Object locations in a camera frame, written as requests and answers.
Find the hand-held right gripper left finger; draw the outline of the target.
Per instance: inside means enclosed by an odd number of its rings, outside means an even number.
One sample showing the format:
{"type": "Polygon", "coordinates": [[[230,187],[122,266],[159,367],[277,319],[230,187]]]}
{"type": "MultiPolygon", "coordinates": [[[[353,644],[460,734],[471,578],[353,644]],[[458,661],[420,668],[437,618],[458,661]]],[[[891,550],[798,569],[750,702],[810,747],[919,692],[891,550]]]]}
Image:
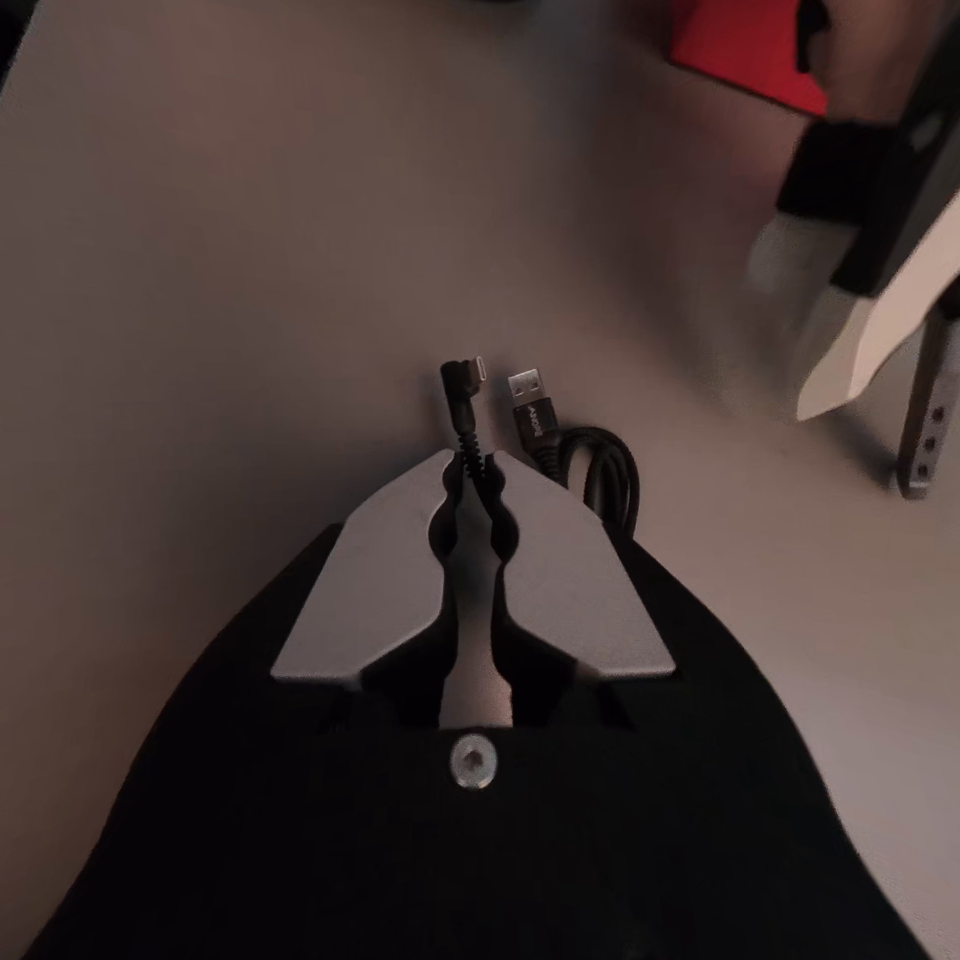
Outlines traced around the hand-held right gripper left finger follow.
{"type": "Polygon", "coordinates": [[[440,624],[459,505],[460,456],[449,448],[366,498],[343,522],[271,678],[353,685],[440,624]]]}

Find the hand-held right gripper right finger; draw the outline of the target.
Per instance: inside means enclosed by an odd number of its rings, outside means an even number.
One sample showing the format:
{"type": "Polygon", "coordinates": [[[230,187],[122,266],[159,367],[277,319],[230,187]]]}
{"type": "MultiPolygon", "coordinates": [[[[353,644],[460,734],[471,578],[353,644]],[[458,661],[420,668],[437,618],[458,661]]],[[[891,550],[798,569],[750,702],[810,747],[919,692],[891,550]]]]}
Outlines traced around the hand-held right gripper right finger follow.
{"type": "Polygon", "coordinates": [[[520,630],[605,681],[666,677],[676,664],[600,518],[565,487],[506,452],[502,481],[506,614],[520,630]]]}

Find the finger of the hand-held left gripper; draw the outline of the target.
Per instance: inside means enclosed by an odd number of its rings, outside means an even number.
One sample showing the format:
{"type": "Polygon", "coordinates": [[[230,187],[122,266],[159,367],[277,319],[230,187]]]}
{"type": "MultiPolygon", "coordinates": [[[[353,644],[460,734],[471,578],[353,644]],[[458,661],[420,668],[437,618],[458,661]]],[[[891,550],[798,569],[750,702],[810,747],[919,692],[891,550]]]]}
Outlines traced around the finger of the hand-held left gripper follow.
{"type": "Polygon", "coordinates": [[[815,338],[814,309],[858,235],[837,222],[774,213],[749,253],[749,286],[771,316],[783,347],[800,354],[815,338]]]}
{"type": "Polygon", "coordinates": [[[797,420],[810,421],[857,399],[958,272],[958,266],[924,266],[911,258],[877,296],[827,285],[798,342],[797,420]]]}

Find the grey usb hub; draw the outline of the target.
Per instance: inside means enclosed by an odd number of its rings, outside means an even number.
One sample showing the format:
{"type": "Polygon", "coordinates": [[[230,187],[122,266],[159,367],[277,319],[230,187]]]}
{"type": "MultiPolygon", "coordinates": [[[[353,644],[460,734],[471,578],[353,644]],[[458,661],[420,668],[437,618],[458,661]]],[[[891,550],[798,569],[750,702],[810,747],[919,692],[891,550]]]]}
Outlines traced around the grey usb hub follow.
{"type": "Polygon", "coordinates": [[[959,319],[937,303],[925,319],[895,464],[908,501],[926,498],[959,397],[959,319]]]}

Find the red plastic tray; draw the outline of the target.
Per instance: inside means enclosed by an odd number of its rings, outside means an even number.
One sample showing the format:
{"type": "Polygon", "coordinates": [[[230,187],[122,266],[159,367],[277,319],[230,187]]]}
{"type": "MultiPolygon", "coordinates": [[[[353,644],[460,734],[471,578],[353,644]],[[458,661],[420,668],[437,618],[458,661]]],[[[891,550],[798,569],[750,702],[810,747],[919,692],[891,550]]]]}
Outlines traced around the red plastic tray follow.
{"type": "Polygon", "coordinates": [[[822,2],[671,1],[669,17],[673,66],[800,114],[825,114],[806,53],[829,20],[822,2]]]}

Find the person's left hand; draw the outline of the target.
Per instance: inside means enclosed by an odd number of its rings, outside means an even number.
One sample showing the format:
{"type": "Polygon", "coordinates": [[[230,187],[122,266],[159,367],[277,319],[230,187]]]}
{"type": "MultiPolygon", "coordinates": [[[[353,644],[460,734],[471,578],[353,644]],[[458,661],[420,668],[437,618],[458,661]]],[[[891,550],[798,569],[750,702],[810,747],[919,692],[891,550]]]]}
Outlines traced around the person's left hand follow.
{"type": "Polygon", "coordinates": [[[827,27],[809,42],[825,119],[895,125],[936,33],[938,1],[825,1],[827,27]]]}

